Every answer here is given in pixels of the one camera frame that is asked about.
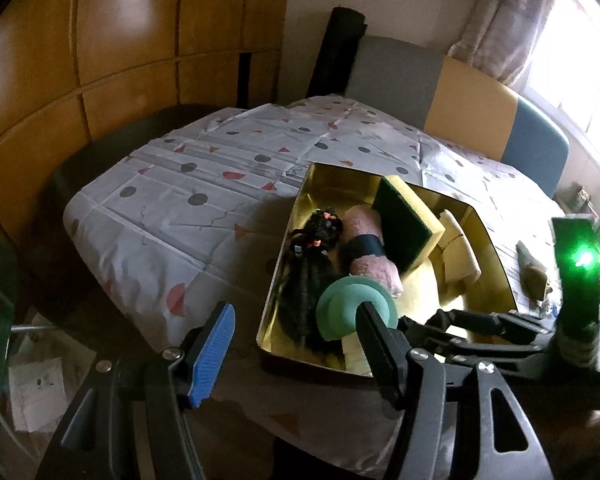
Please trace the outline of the floral window curtain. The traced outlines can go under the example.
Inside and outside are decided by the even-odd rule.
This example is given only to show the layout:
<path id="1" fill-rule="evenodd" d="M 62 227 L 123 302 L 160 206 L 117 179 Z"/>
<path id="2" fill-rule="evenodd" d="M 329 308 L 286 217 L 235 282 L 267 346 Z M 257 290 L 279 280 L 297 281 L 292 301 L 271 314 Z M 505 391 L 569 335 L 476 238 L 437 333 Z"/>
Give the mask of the floral window curtain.
<path id="1" fill-rule="evenodd" d="M 448 55 L 513 86 L 526 69 L 555 0 L 478 0 Z"/>

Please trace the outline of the beige cloth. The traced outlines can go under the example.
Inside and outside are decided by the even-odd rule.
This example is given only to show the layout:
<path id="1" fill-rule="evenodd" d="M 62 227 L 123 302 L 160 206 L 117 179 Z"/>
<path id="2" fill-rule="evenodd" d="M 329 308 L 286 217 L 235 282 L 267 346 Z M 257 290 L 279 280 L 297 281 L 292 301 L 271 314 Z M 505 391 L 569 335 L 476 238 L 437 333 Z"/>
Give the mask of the beige cloth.
<path id="1" fill-rule="evenodd" d="M 430 256 L 438 285 L 475 284 L 482 271 L 460 222 L 447 209 L 442 211 L 439 220 L 444 232 Z"/>

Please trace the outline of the small brown plush toy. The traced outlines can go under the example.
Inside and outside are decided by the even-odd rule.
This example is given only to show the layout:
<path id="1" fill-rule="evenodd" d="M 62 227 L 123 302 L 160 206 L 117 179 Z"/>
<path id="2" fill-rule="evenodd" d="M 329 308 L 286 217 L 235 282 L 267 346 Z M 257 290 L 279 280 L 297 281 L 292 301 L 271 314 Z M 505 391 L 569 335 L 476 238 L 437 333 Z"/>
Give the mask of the small brown plush toy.
<path id="1" fill-rule="evenodd" d="M 534 302 L 540 304 L 552 291 L 546 272 L 546 266 L 540 263 L 522 240 L 516 244 L 519 266 L 519 278 L 524 293 Z"/>

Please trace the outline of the green silicone cap bottle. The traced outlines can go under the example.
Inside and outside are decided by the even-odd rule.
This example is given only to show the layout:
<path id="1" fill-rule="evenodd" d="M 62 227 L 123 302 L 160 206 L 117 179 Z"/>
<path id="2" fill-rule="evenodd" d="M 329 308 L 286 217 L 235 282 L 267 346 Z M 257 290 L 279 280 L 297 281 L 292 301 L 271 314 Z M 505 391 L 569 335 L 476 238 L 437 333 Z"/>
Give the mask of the green silicone cap bottle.
<path id="1" fill-rule="evenodd" d="M 396 303 L 385 286 L 366 276 L 350 275 L 329 285 L 316 306 L 316 324 L 321 336 L 339 340 L 356 332 L 356 310 L 370 302 L 388 327 L 398 325 Z"/>

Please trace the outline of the wooden side shelf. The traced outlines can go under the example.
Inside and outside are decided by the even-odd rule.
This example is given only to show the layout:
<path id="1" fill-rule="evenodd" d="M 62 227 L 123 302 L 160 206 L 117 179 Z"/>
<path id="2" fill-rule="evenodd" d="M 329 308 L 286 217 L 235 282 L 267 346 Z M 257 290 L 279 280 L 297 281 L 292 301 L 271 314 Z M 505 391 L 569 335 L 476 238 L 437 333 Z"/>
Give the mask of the wooden side shelf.
<path id="1" fill-rule="evenodd" d="M 558 188 L 554 200 L 565 214 L 586 214 L 595 221 L 600 220 L 600 213 L 594 207 L 590 193 L 577 182 Z"/>

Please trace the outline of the green and yellow scrub sponge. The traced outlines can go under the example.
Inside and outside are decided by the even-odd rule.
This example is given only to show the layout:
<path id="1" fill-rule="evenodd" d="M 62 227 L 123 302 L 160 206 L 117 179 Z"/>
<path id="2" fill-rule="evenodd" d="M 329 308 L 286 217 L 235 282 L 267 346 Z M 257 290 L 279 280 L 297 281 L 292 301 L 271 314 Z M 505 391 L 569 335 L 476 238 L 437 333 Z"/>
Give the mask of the green and yellow scrub sponge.
<path id="1" fill-rule="evenodd" d="M 399 176 L 381 178 L 372 208 L 380 217 L 385 253 L 400 274 L 420 266 L 445 232 L 441 221 Z"/>

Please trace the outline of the pink rolled towel with band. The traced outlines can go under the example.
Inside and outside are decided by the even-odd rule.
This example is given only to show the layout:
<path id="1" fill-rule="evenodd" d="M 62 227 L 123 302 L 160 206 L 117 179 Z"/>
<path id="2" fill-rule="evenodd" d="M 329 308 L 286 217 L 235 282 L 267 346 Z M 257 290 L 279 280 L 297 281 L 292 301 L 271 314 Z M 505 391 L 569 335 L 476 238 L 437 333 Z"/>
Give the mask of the pink rolled towel with band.
<path id="1" fill-rule="evenodd" d="M 344 213 L 342 224 L 340 271 L 372 278 L 385 286 L 392 298 L 399 298 L 403 284 L 398 268 L 385 253 L 378 212 L 368 205 L 356 205 Z"/>

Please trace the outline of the gold metal tray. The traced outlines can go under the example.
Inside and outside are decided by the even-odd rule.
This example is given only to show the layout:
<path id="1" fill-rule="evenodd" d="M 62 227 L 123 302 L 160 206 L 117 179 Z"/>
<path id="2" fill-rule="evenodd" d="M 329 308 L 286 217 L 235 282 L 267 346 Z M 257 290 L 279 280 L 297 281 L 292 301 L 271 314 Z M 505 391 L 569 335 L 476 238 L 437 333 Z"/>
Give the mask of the gold metal tray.
<path id="1" fill-rule="evenodd" d="M 257 343 L 276 359 L 366 377 L 362 301 L 393 327 L 437 310 L 507 313 L 516 302 L 478 212 L 379 174 L 313 164 L 287 224 Z"/>

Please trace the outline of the black knitted cloth with dots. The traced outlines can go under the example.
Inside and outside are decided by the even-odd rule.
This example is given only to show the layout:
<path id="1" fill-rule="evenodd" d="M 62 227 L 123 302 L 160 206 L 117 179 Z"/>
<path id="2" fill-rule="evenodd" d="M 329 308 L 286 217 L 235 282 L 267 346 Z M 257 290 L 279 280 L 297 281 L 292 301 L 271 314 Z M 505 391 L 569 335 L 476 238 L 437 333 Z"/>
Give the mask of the black knitted cloth with dots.
<path id="1" fill-rule="evenodd" d="M 302 228 L 290 232 L 282 260 L 278 322 L 297 347 L 318 356 L 337 353 L 334 344 L 321 335 L 316 312 L 322 293 L 338 278 L 328 253 L 336 248 L 342 232 L 336 211 L 317 209 Z"/>

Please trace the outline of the grey yellow blue sofa backrest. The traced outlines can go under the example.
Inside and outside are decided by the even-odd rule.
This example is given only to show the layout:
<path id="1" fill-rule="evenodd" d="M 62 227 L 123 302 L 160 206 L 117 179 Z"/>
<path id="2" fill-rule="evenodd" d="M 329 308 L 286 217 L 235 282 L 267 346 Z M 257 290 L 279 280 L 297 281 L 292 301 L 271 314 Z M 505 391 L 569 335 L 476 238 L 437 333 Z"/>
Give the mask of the grey yellow blue sofa backrest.
<path id="1" fill-rule="evenodd" d="M 569 141 L 539 107 L 475 68 L 409 42 L 365 36 L 346 96 L 512 166 L 554 196 Z"/>

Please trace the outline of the patterned white tablecloth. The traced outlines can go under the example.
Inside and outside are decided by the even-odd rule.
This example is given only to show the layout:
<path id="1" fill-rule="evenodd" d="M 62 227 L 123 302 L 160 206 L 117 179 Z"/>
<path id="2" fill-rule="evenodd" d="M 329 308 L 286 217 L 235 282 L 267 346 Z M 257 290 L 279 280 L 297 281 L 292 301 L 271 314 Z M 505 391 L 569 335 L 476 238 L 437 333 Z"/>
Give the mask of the patterned white tablecloth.
<path id="1" fill-rule="evenodd" d="M 225 441 L 259 452 L 279 437 L 378 479 L 399 422 L 372 382 L 320 385 L 289 362 L 275 374 L 260 363 L 266 294 L 314 162 L 397 174 L 473 206 L 507 274 L 505 297 L 489 308 L 528 309 L 515 246 L 552 260 L 559 206 L 517 169 L 339 96 L 226 108 L 127 150 L 80 187 L 64 223 L 99 285 L 155 349 L 178 344 L 217 302 L 234 304 L 233 345 L 202 404 L 227 426 Z"/>

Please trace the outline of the wooden wall cabinet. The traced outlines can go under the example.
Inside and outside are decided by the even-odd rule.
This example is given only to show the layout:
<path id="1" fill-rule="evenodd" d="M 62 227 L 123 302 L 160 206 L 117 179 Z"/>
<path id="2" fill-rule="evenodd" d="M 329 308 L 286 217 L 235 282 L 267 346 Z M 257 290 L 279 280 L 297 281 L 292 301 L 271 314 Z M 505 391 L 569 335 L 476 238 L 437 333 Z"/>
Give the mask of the wooden wall cabinet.
<path id="1" fill-rule="evenodd" d="M 276 95 L 287 0 L 12 0 L 0 16 L 0 236 L 21 240 L 52 172 L 178 104 Z"/>

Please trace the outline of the black rolled mat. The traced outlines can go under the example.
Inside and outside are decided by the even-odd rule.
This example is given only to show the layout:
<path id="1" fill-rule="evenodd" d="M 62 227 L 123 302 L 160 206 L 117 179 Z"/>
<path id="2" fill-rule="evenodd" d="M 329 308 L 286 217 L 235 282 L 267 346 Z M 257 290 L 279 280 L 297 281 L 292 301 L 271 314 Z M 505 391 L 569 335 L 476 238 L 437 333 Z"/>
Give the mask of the black rolled mat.
<path id="1" fill-rule="evenodd" d="M 344 95 L 366 28 L 365 15 L 361 12 L 344 6 L 332 9 L 306 90 L 307 98 Z"/>

